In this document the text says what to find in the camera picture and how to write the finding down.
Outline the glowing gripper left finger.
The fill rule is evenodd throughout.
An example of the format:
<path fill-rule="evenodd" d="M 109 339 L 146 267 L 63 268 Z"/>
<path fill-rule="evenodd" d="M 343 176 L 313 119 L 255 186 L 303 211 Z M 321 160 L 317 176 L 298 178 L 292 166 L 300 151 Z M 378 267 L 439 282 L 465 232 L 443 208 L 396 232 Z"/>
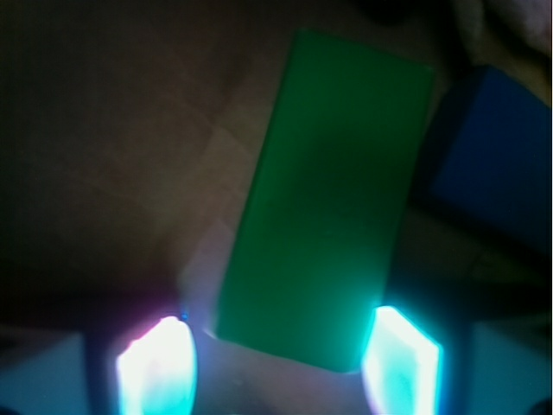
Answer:
<path fill-rule="evenodd" d="M 192 413 L 198 356 L 188 316 L 110 316 L 86 333 L 86 376 L 92 414 Z"/>

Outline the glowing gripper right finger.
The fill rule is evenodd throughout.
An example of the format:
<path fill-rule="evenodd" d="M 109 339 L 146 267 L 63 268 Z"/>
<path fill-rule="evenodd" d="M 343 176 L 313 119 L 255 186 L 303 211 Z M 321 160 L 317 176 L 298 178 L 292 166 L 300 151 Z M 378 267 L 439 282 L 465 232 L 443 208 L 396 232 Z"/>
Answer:
<path fill-rule="evenodd" d="M 429 304 L 375 309 L 361 376 L 372 414 L 466 414 L 467 319 Z"/>

